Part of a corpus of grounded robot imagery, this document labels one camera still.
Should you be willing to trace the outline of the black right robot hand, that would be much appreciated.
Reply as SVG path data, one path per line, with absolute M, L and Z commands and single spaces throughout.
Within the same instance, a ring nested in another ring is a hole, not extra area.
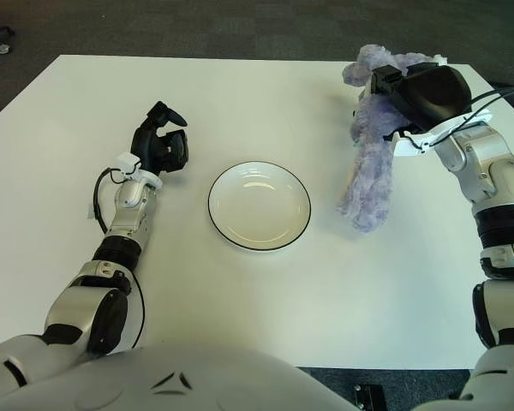
M 371 93 L 387 97 L 391 105 L 421 132 L 470 112 L 471 91 L 454 68 L 417 63 L 405 71 L 391 65 L 372 71 Z

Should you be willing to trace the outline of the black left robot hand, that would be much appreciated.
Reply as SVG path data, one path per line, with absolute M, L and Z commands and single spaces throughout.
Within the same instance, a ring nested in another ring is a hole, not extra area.
M 171 122 L 182 129 L 158 136 L 158 129 Z M 188 162 L 188 138 L 184 128 L 186 120 L 158 101 L 146 114 L 146 119 L 135 130 L 130 152 L 140 160 L 140 168 L 159 176 L 162 172 L 174 172 Z

